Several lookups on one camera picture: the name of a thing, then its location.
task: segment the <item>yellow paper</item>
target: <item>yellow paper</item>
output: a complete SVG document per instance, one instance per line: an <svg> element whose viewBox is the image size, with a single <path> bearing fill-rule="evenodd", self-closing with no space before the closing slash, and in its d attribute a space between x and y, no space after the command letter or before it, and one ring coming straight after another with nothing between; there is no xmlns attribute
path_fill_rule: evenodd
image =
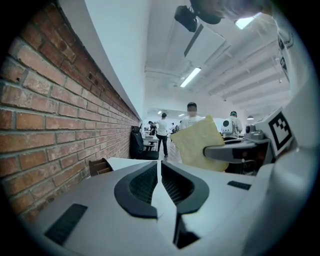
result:
<svg viewBox="0 0 320 256"><path fill-rule="evenodd" d="M179 149L183 164L216 172L227 169L227 162L211 160L203 153L205 147L225 144L211 115L189 128L179 130L170 138Z"/></svg>

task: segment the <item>black rubber pad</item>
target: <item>black rubber pad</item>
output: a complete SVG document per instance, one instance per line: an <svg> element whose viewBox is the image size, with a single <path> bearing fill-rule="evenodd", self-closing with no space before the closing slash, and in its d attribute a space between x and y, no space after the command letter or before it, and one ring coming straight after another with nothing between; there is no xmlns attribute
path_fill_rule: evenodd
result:
<svg viewBox="0 0 320 256"><path fill-rule="evenodd" d="M87 209L87 206L74 203L65 211L63 215L60 216L60 218L44 235L56 242L58 245L62 246Z"/></svg>
<svg viewBox="0 0 320 256"><path fill-rule="evenodd" d="M243 189L243 190L249 190L251 185L250 184L246 184L246 183L241 183L241 182L237 182L237 181L229 181L228 185L239 188L239 189Z"/></svg>

